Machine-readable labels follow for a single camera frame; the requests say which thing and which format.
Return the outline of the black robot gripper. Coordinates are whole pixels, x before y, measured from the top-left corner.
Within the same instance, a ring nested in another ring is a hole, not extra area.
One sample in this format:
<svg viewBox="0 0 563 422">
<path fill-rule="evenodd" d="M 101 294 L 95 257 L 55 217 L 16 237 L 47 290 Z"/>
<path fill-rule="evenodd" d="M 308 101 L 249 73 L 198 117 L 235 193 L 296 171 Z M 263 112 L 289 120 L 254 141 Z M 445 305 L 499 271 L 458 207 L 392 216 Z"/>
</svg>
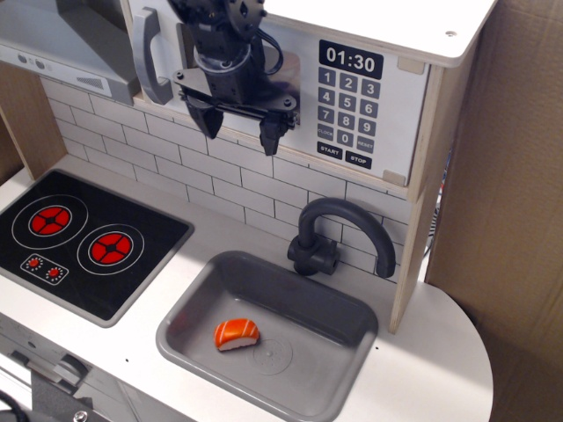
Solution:
<svg viewBox="0 0 563 422">
<path fill-rule="evenodd" d="M 215 139 L 225 113 L 260 120 L 260 144 L 267 156 L 277 153 L 280 139 L 298 122 L 297 97 L 285 82 L 265 74 L 252 57 L 241 62 L 198 61 L 173 74 L 191 118 Z"/>
</svg>

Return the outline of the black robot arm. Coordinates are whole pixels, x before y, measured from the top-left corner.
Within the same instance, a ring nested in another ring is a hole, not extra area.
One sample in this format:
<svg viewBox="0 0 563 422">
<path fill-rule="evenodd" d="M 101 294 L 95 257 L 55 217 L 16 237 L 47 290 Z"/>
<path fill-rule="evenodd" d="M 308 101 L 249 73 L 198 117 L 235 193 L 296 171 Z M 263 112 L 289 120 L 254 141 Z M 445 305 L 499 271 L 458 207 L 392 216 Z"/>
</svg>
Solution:
<svg viewBox="0 0 563 422">
<path fill-rule="evenodd" d="M 223 115 L 231 113 L 260 123 L 260 144 L 268 156 L 297 121 L 295 97 L 270 80 L 281 70 L 279 43 L 260 29 L 267 15 L 262 1 L 171 1 L 187 26 L 194 60 L 205 75 L 209 93 L 188 83 L 186 70 L 174 75 L 180 98 L 199 129 L 215 138 Z"/>
</svg>

